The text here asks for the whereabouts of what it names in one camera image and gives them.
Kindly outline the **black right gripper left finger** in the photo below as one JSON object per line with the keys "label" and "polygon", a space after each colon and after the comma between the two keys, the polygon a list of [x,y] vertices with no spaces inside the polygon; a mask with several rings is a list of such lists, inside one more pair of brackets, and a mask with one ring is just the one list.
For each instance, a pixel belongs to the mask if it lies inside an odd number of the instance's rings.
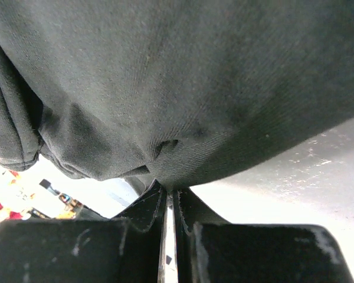
{"label": "black right gripper left finger", "polygon": [[166,209],[158,183],[115,218],[0,223],[0,282],[156,282]]}

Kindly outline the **black printed t-shirt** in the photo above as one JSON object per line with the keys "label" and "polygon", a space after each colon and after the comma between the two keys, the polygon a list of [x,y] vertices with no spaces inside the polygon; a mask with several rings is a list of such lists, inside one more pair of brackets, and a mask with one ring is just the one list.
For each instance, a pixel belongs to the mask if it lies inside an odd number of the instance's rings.
{"label": "black printed t-shirt", "polygon": [[0,1],[0,164],[222,179],[354,117],[354,1]]}

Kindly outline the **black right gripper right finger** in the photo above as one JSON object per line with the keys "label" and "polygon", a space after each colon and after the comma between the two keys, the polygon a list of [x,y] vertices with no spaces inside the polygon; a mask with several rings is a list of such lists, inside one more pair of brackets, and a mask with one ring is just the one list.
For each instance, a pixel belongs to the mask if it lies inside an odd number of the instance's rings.
{"label": "black right gripper right finger", "polygon": [[235,225],[190,189],[173,193],[179,282],[352,282],[322,226]]}

